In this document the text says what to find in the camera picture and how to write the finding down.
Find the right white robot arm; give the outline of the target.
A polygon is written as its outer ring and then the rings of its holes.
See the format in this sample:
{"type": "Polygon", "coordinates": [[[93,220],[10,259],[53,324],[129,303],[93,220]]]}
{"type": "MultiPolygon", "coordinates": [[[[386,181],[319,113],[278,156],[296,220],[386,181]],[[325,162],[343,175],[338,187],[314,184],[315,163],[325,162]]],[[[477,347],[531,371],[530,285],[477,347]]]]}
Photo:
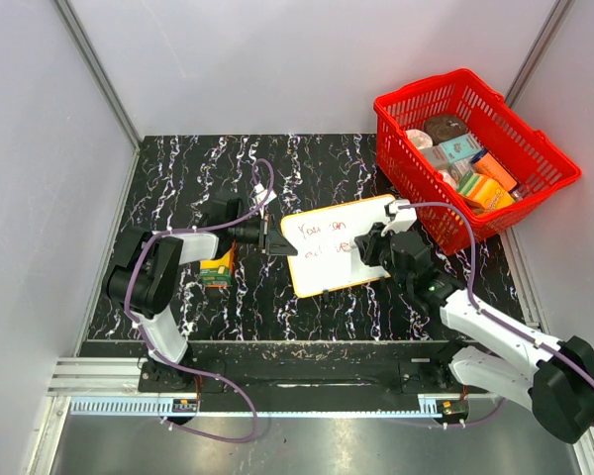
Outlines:
{"type": "Polygon", "coordinates": [[[416,312],[481,343],[456,343],[435,362],[430,376],[436,388],[495,393],[566,443],[594,427],[594,349],[586,340],[555,338],[476,300],[469,286],[435,267],[412,231],[395,233],[376,223],[354,242],[361,262],[383,268],[416,312]]]}

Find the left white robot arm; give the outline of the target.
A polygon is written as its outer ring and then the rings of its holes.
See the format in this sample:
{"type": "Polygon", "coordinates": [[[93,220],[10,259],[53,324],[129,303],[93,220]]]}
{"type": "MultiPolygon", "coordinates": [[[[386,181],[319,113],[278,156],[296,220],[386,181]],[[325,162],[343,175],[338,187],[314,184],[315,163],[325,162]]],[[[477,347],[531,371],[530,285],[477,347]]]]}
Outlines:
{"type": "Polygon", "coordinates": [[[221,258],[236,244],[272,256],[297,254],[265,212],[275,194],[261,185],[254,191],[255,207],[248,212],[238,194],[221,192],[208,203],[197,227],[165,232],[130,227],[120,234],[102,291],[146,342],[148,360],[142,376],[148,383],[179,392],[201,379],[170,309],[181,266],[221,258]]]}

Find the yellow framed whiteboard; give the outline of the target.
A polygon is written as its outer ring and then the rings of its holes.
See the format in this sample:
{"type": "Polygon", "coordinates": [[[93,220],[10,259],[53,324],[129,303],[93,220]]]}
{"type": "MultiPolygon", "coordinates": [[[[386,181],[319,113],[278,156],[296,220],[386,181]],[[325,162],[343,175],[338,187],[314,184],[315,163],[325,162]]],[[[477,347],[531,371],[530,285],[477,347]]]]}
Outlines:
{"type": "Polygon", "coordinates": [[[387,278],[382,267],[362,263],[354,239],[375,223],[387,223],[384,208],[393,200],[385,194],[284,217],[283,236],[297,249],[288,258],[295,295],[308,298],[387,278]]]}

